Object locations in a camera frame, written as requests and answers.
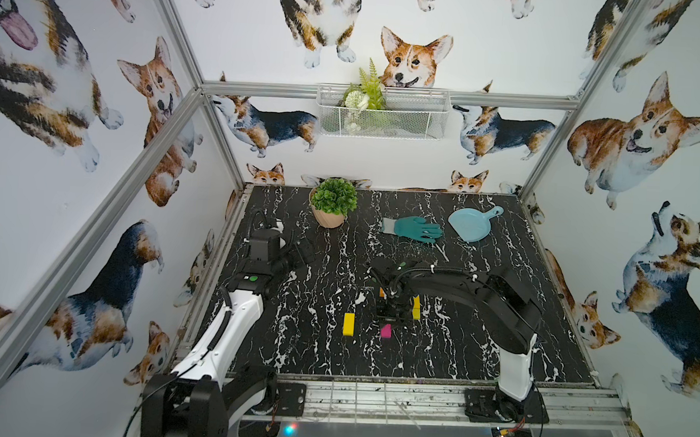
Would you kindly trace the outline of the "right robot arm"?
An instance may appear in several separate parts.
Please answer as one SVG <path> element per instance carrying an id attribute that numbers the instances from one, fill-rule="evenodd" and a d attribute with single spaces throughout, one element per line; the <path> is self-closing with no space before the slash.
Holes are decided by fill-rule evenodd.
<path id="1" fill-rule="evenodd" d="M 467 392 L 466 416 L 471 421 L 519 426 L 549 422 L 536 389 L 532 354 L 544 312 L 530 287 L 503 266 L 487 273 L 432 263 L 392 263 L 377 258 L 367 265 L 370 278 L 385 293 L 376 317 L 383 323 L 412 320 L 413 299 L 435 297 L 476 312 L 498 348 L 499 375 L 494 389 Z"/>

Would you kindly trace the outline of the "teal rubber glove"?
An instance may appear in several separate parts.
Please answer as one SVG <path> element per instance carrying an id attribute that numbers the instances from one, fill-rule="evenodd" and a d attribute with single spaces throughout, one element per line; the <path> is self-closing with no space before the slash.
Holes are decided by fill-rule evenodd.
<path id="1" fill-rule="evenodd" d="M 382 218 L 381 231 L 383 234 L 396 235 L 422 243 L 436 243 L 443 236 L 440 225 L 428 223 L 424 218 L 416 216 L 402 219 Z"/>

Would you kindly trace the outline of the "light blue dustpan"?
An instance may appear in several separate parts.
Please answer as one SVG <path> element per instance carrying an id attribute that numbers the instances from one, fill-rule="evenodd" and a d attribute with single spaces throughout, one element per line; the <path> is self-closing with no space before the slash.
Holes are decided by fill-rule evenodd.
<path id="1" fill-rule="evenodd" d="M 482 241 L 492 232 L 491 220 L 504 214 L 501 206 L 487 212 L 471 208 L 459 209 L 448 217 L 448 223 L 465 243 Z"/>

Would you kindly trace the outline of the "magenta block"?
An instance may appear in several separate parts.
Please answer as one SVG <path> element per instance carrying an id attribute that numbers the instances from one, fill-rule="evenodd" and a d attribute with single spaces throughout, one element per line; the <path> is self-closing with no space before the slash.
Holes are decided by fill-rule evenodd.
<path id="1" fill-rule="evenodd" d="M 383 328 L 380 330 L 380 336 L 382 339 L 390 339 L 392 337 L 392 325 L 391 324 L 385 324 Z"/>

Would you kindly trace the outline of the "fern and white flower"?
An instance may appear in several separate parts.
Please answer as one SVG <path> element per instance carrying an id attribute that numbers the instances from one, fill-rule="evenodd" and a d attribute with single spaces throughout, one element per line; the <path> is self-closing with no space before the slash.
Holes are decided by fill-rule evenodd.
<path id="1" fill-rule="evenodd" d="M 350 84 L 341 107 L 346 109 L 345 131 L 354 135 L 358 132 L 375 131 L 387 126 L 384 86 L 373 60 L 367 70 L 359 68 L 360 82 Z"/>

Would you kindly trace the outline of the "yellow long block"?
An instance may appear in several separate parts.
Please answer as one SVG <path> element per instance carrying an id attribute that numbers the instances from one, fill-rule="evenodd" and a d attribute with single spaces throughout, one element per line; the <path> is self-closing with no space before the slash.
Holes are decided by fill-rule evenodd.
<path id="1" fill-rule="evenodd" d="M 422 316 L 420 297 L 415 296 L 413 298 L 413 308 L 412 308 L 412 318 L 414 321 L 419 321 Z"/>

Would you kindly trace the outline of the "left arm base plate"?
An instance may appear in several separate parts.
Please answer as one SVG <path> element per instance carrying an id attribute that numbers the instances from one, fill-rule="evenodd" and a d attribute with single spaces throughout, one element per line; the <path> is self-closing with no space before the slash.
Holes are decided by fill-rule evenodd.
<path id="1" fill-rule="evenodd" d="M 302 417 L 307 391 L 306 384 L 278 382 L 276 407 L 272 411 L 274 418 L 279 420 L 287 417 Z"/>

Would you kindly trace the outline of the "green potted plant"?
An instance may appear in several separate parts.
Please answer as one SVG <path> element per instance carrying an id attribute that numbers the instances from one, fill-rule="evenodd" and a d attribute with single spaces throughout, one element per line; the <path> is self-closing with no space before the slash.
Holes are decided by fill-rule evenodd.
<path id="1" fill-rule="evenodd" d="M 357 189 L 352 182 L 330 178 L 314 188 L 309 202 L 320 226 L 336 229 L 344 224 L 346 216 L 358 207 Z"/>

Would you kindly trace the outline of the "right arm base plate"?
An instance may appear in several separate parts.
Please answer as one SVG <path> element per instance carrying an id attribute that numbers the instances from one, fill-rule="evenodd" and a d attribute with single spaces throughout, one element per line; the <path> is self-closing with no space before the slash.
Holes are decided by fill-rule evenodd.
<path id="1" fill-rule="evenodd" d="M 517 401 L 496 389 L 466 389 L 464 399 L 464 413 L 475 423 L 549 423 L 550 417 L 539 392 L 531 392 L 523 401 Z"/>

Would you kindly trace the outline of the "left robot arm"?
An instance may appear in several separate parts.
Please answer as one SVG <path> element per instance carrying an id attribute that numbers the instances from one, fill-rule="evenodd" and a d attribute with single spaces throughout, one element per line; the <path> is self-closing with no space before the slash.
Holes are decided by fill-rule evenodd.
<path id="1" fill-rule="evenodd" d="M 278 402 L 276 372 L 244 367 L 227 379 L 241 344 L 263 315 L 266 299 L 277 296 L 287 274 L 315 260 L 308 239 L 284 238 L 276 228 L 250 232 L 240 269 L 219 286 L 217 318 L 194 348 L 167 375 L 145 386 L 135 413 L 140 437 L 228 437 L 245 412 L 268 412 Z"/>

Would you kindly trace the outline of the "small yellow block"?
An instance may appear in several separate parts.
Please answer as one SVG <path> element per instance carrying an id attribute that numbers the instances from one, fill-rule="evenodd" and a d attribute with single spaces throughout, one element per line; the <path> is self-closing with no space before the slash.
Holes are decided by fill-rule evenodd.
<path id="1" fill-rule="evenodd" d="M 356 319 L 354 313 L 346 313 L 344 316 L 344 326 L 343 335 L 347 337 L 354 336 L 354 327 L 356 326 Z"/>

